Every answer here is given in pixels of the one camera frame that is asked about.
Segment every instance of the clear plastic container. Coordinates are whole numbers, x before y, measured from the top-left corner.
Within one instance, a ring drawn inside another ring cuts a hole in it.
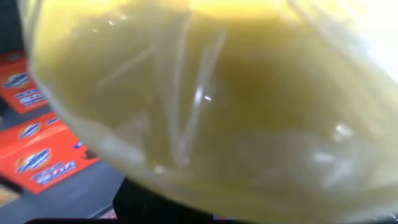
[[[398,211],[398,3],[19,3],[54,110],[148,189],[255,222]]]

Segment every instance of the blue logo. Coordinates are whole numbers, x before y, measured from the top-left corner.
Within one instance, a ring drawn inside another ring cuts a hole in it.
[[[78,142],[73,148],[74,149],[79,149],[79,148],[81,148],[83,146],[83,142]]]
[[[70,161],[67,162],[66,164],[63,164],[63,162],[59,162],[58,164],[55,164],[53,167],[50,167],[49,169],[46,169],[45,171],[34,175],[31,179],[35,180],[36,183],[40,185],[45,185],[63,176],[64,174],[67,174],[76,167],[77,164],[75,161]]]
[[[20,88],[23,87],[28,81],[28,73],[15,74],[8,78],[8,82],[4,83],[4,86],[6,88]]]
[[[57,121],[59,121],[58,118],[50,119],[50,120],[47,121],[47,126],[50,126],[51,124],[56,123]]]
[[[18,161],[19,168],[17,172],[26,172],[29,169],[38,169],[48,159],[50,159],[50,149],[44,149],[38,154],[30,155]]]
[[[28,127],[21,130],[19,138],[23,139],[30,137],[34,135],[37,131],[39,131],[39,129],[40,129],[40,123],[31,124]]]

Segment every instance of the black object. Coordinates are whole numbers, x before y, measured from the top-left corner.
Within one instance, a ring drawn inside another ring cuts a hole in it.
[[[89,218],[101,218],[103,215],[107,214],[108,212],[113,211],[113,206],[111,204],[109,204],[108,206],[106,206],[104,209],[102,209],[99,212],[96,212],[94,215],[92,215]]]
[[[23,49],[17,1],[0,1],[0,30],[0,54]]]
[[[121,223],[242,223],[214,221],[211,214],[177,204],[127,179],[113,199],[113,208]]]
[[[0,97],[0,119],[4,116],[7,109],[8,109],[7,103]]]
[[[82,156],[81,158],[89,160],[89,159],[96,159],[98,156],[90,149],[86,149],[85,155]]]
[[[7,189],[12,190],[18,194],[21,194],[23,191],[20,185],[17,185],[14,182],[11,182],[10,180],[6,179],[5,177],[2,176],[1,173],[0,173],[0,184],[3,184]]]
[[[117,220],[109,219],[89,219],[89,218],[38,218],[26,222],[25,224],[118,224]]]

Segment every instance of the murky yellow liquid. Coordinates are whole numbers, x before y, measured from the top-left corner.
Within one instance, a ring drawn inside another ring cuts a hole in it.
[[[44,1],[22,16],[31,69],[85,143],[168,198],[243,220],[398,211],[390,78],[287,1],[154,4]]]

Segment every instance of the orange cardboard box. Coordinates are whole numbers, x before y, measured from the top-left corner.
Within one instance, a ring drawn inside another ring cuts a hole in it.
[[[0,55],[0,95],[19,114],[47,104],[27,73],[22,51]]]
[[[55,113],[0,133],[0,175],[38,194],[99,160]]]

